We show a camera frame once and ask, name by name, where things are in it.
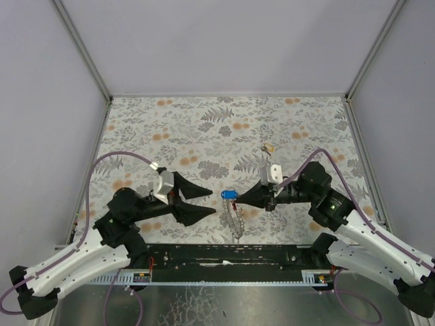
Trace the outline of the blue key tag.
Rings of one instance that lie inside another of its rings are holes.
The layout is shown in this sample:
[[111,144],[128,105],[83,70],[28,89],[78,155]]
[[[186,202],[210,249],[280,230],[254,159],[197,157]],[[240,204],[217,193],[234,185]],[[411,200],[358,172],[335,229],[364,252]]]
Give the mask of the blue key tag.
[[221,197],[224,200],[236,200],[238,196],[239,195],[236,190],[224,190],[221,192]]

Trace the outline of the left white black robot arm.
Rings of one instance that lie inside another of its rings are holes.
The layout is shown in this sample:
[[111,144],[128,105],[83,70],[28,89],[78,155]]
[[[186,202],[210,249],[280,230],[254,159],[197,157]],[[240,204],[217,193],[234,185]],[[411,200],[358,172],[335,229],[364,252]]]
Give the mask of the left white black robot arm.
[[71,291],[106,272],[148,268],[149,247],[137,222],[171,214],[176,222],[191,226],[215,213],[213,208],[187,202],[210,196],[212,190],[189,182],[178,172],[159,169],[158,173],[148,196],[129,187],[117,190],[107,204],[106,214],[81,239],[40,264],[10,270],[20,311],[26,319],[43,316]]

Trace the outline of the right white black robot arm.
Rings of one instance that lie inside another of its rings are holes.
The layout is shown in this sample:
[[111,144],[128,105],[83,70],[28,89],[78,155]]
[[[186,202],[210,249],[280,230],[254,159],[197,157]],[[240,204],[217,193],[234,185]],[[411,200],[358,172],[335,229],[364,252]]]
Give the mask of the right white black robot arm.
[[289,178],[272,164],[262,168],[259,182],[236,201],[266,211],[278,204],[309,203],[312,219],[331,231],[313,244],[331,265],[369,278],[395,294],[410,311],[433,317],[434,258],[382,228],[352,199],[333,189],[331,182],[319,162],[306,163],[297,177]]

